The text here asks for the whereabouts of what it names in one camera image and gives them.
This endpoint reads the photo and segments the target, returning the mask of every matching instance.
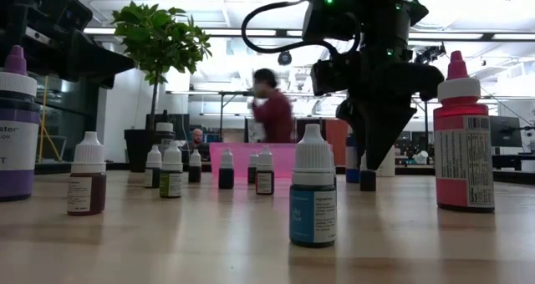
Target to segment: computer screen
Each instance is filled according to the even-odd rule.
[[[517,117],[490,117],[492,147],[522,147],[520,120]]]

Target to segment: purple bottle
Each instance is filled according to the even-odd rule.
[[[40,106],[37,81],[26,73],[20,46],[13,46],[0,72],[0,201],[32,195]]]

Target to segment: pink box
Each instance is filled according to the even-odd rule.
[[[262,144],[262,143],[210,143],[211,172],[219,174],[221,154],[229,148],[234,157],[234,176],[247,178],[249,155],[256,151],[260,153],[264,145],[269,146],[273,154],[273,164],[276,178],[291,178],[295,166],[295,144]]]

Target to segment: man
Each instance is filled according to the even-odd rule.
[[[210,150],[208,149],[208,144],[202,141],[202,130],[194,129],[193,130],[193,139],[190,143],[182,146],[182,151],[191,151],[199,150],[199,154],[204,160],[208,160],[210,157]]]
[[[277,89],[275,73],[267,68],[254,73],[254,97],[252,112],[254,119],[262,123],[266,133],[265,143],[292,143],[293,118],[292,105],[281,91]],[[267,99],[264,105],[257,105],[256,100]]]

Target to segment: plant pot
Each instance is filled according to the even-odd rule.
[[[130,172],[145,172],[147,154],[152,148],[154,135],[154,131],[147,129],[125,129]]]

